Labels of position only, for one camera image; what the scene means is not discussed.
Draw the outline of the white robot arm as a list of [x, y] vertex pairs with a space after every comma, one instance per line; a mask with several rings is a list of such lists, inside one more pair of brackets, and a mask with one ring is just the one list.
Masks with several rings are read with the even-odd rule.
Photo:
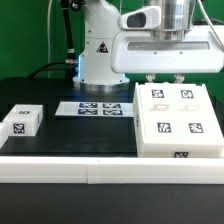
[[109, 90], [128, 74], [218, 73], [224, 69], [224, 25], [193, 23], [202, 0], [143, 0], [122, 14], [106, 0], [59, 0], [70, 79], [78, 88]]

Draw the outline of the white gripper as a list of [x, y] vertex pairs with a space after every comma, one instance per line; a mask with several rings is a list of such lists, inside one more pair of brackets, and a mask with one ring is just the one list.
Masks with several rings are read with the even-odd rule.
[[122, 31], [112, 44], [111, 68], [116, 73], [146, 73], [153, 83], [157, 74], [218, 73], [224, 67], [224, 50], [208, 26], [195, 26], [182, 41], [157, 41], [150, 31]]

